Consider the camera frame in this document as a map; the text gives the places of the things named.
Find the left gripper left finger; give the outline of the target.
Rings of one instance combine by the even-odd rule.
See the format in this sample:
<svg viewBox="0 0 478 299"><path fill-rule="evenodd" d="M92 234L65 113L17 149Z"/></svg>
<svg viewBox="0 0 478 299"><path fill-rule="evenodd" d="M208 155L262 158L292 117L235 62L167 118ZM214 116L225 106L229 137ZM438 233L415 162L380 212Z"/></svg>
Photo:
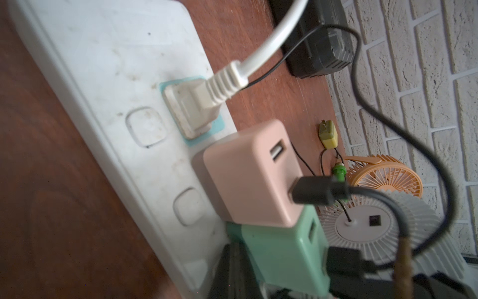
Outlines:
<svg viewBox="0 0 478 299"><path fill-rule="evenodd" d="M262 299L245 244L227 244L217 267L208 299Z"/></svg>

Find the yellow USB charger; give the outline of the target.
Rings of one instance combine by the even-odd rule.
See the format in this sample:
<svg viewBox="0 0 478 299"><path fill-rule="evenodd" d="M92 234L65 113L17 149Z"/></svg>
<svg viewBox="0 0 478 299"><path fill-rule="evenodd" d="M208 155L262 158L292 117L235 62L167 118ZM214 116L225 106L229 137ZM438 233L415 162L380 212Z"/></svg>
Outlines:
<svg viewBox="0 0 478 299"><path fill-rule="evenodd" d="M325 149L333 149L338 146L338 135L332 120L323 120L319 124L318 136Z"/></svg>

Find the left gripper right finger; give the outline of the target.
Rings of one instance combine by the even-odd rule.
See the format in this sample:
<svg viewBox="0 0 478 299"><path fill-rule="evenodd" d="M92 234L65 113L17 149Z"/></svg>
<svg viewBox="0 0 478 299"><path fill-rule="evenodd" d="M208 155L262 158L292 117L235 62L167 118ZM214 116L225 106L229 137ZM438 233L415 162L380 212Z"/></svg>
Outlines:
<svg viewBox="0 0 478 299"><path fill-rule="evenodd" d="M470 286L444 273L418 274L406 280L331 279L330 293L339 299L475 299Z"/></svg>

